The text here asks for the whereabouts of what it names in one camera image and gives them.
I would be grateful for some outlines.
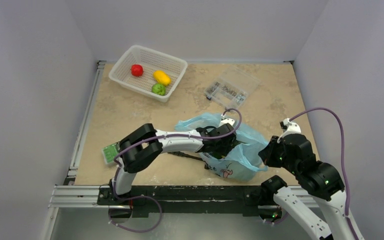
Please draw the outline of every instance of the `basket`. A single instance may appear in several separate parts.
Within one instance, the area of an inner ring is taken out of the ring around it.
[[[131,74],[130,68],[133,64],[143,67],[142,76],[136,77]],[[176,89],[187,67],[188,63],[185,60],[143,46],[133,45],[112,67],[109,78],[124,88],[165,103]],[[165,88],[164,96],[151,92],[152,86],[157,83],[153,77],[153,73],[157,70],[164,71],[171,79],[170,85]]]

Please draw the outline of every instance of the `gray wall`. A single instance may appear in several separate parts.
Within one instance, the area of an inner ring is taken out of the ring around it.
[[[305,107],[342,119],[352,212],[365,239],[384,239],[384,0],[330,0],[294,68]],[[339,168],[334,118],[309,119],[321,160]]]
[[[100,60],[143,45],[188,61],[294,60],[328,0],[66,0]]]
[[[63,0],[0,0],[0,240],[38,239],[94,61]]]

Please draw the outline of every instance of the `blue plastic bag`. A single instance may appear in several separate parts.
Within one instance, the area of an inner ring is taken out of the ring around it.
[[[179,121],[174,129],[179,132],[194,130],[199,127],[218,127],[222,120],[220,113],[204,113],[186,121]],[[258,156],[268,142],[252,127],[241,123],[236,131],[236,140],[243,142],[235,146],[226,157],[217,159],[208,153],[199,153],[200,157],[207,163],[210,171],[220,177],[249,181],[259,171],[267,171],[267,166],[259,168],[263,163]]]

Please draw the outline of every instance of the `cable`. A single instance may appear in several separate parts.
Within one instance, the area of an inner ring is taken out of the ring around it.
[[[140,198],[150,199],[150,200],[154,201],[156,203],[156,205],[158,206],[158,208],[159,208],[159,218],[158,218],[158,221],[152,227],[150,227],[148,229],[144,229],[144,230],[136,230],[136,229],[131,229],[131,228],[119,225],[118,223],[115,223],[111,219],[110,211],[108,211],[109,223],[113,224],[116,227],[119,227],[121,229],[130,231],[130,232],[133,232],[133,233],[146,233],[146,232],[149,232],[149,231],[152,231],[153,229],[155,229],[160,224],[160,222],[161,222],[161,220],[163,218],[163,209],[161,208],[160,203],[157,200],[155,200],[154,198],[152,198],[150,196],[134,196],[134,197],[129,197],[129,198],[121,198],[121,197],[119,197],[117,195],[117,193],[116,193],[116,183],[117,182],[116,181],[117,181],[117,176],[119,175],[119,172],[120,172],[120,169],[121,169],[121,166],[122,166],[122,164],[117,160],[119,157],[121,157],[127,151],[129,151],[129,150],[131,150],[131,149],[133,149],[133,148],[135,148],[135,147],[137,147],[137,146],[139,146],[141,144],[148,143],[150,141],[154,141],[154,140],[157,140],[157,139],[170,138],[170,137],[188,137],[188,138],[202,139],[202,140],[213,140],[213,139],[221,139],[221,138],[227,137],[227,136],[233,134],[234,132],[236,132],[236,130],[238,130],[239,126],[242,123],[242,114],[236,108],[226,109],[223,112],[222,116],[224,116],[227,112],[229,112],[231,110],[235,111],[239,115],[239,122],[237,123],[236,127],[233,128],[232,131],[230,131],[228,133],[225,133],[223,135],[220,135],[220,136],[193,136],[193,135],[188,135],[188,134],[173,133],[173,134],[167,134],[165,136],[164,135],[153,136],[153,137],[144,139],[142,141],[138,141],[137,143],[135,143],[135,144],[127,147],[126,149],[123,149],[121,152],[119,152],[114,157],[114,162],[116,162],[118,164],[117,170],[115,171],[114,180],[112,181],[112,191],[113,191],[114,196],[118,200],[121,200],[121,201],[129,201],[129,200],[135,200],[135,199],[140,199]]]
[[[297,115],[291,117],[289,119],[289,121],[292,122],[293,120],[295,120],[299,116],[307,114],[307,113],[315,111],[315,110],[324,110],[324,111],[327,111],[327,112],[331,113],[335,117],[336,121],[339,124],[339,130],[340,130],[340,168],[342,170],[343,181],[344,181],[344,184],[345,184],[345,192],[346,192],[345,216],[346,216],[346,221],[348,223],[348,226],[351,229],[352,235],[354,235],[354,238],[356,240],[358,240],[359,237],[357,236],[356,230],[354,229],[353,224],[352,224],[350,218],[348,217],[348,214],[350,213],[351,191],[350,191],[350,185],[348,183],[348,177],[347,177],[347,174],[345,172],[345,155],[344,155],[344,151],[345,151],[345,143],[344,143],[345,142],[345,137],[344,137],[344,127],[342,126],[341,120],[339,119],[338,115],[336,113],[334,113],[334,111],[330,110],[329,108],[326,108],[326,107],[315,107],[315,108],[311,108],[311,109],[305,110],[305,111],[303,111],[301,113],[298,113]]]

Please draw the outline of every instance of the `wooden table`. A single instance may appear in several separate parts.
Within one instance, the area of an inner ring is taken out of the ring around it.
[[[267,140],[272,135],[280,135],[282,131],[279,121],[304,110],[292,65],[235,65],[261,80],[261,85],[239,109],[243,122],[262,133]],[[156,129],[173,131],[179,120],[187,120],[205,112],[222,113],[224,108],[206,99],[204,89],[229,66],[230,64],[190,64],[168,102],[163,103],[125,89],[110,80],[108,73],[113,64],[106,64],[75,184],[108,183],[114,176],[116,166],[108,167],[104,164],[101,149],[120,141],[144,123],[152,123]],[[314,143],[307,116],[299,117],[296,122],[303,134]],[[221,178],[204,169],[202,161],[165,153],[158,156],[147,169],[139,172],[133,184],[260,185],[273,175],[281,176],[289,185],[298,184],[292,174],[279,168],[261,171],[249,182]]]

